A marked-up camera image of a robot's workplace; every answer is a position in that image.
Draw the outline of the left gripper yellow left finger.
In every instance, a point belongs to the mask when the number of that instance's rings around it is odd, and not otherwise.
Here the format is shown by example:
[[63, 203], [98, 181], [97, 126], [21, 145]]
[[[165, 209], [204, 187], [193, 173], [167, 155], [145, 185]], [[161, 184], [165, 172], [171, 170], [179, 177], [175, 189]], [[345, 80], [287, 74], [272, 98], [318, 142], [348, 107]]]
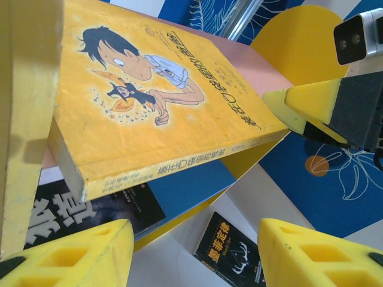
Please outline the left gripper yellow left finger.
[[126, 286], [134, 235], [118, 219], [11, 255], [1, 286]]

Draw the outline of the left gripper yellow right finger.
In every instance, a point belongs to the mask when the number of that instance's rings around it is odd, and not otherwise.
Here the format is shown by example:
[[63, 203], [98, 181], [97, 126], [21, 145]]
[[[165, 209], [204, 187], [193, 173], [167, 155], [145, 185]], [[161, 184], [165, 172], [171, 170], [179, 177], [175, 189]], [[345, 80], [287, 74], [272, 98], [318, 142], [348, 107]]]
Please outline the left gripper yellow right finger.
[[382, 286], [382, 251], [263, 218], [259, 254], [267, 286]]

